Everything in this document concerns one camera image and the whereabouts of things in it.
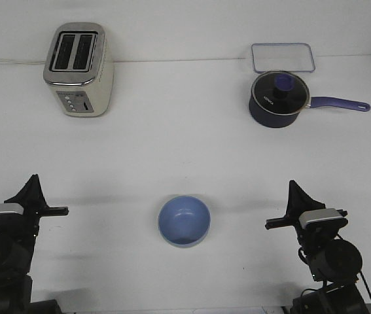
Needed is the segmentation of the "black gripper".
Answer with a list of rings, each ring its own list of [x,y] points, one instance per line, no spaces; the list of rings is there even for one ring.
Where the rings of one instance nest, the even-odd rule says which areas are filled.
[[[4,203],[17,203],[24,208],[21,220],[0,225],[3,232],[15,240],[35,239],[39,233],[39,222],[43,217],[58,217],[69,214],[68,207],[49,207],[40,184],[38,174],[33,174],[23,188]]]
[[[271,218],[266,221],[266,229],[293,226],[296,230],[297,240],[305,254],[317,254],[328,242],[332,241],[339,230],[348,223],[348,212],[337,209],[344,217],[340,220],[329,220],[313,223],[303,229],[299,223],[299,216],[306,211],[325,209],[326,205],[311,198],[305,193],[295,180],[289,181],[289,195],[285,215],[281,218]]]

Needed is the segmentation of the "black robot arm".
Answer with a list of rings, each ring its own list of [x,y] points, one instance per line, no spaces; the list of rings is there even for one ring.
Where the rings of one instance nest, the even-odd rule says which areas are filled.
[[[40,219],[68,213],[67,207],[47,204],[37,174],[0,203],[0,313],[61,313],[56,300],[31,301],[29,271]]]
[[[347,224],[347,211],[327,207],[305,193],[296,181],[289,182],[285,215],[268,219],[265,227],[294,227],[299,258],[313,280],[322,284],[295,298],[290,313],[368,313],[356,286],[362,256],[354,244],[338,235]]]

